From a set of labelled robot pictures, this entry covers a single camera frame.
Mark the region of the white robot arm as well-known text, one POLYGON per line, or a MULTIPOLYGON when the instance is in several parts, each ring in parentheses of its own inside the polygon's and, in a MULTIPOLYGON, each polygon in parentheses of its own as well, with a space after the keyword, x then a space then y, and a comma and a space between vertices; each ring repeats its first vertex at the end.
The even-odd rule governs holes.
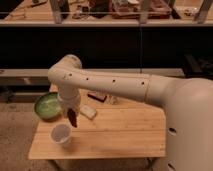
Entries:
POLYGON ((58 100, 72 126, 77 125, 80 89, 160 107, 166 115, 168 171, 213 171, 213 80, 151 74, 88 71, 75 55, 48 70, 58 100))

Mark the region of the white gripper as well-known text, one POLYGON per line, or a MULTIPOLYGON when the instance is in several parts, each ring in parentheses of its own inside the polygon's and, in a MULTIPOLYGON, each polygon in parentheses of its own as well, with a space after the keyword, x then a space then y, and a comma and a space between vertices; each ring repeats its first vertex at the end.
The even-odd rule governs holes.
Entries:
POLYGON ((78 90, 59 90, 58 101, 64 114, 66 114, 69 109, 72 109, 76 118, 80 116, 79 106, 81 102, 81 96, 78 90))

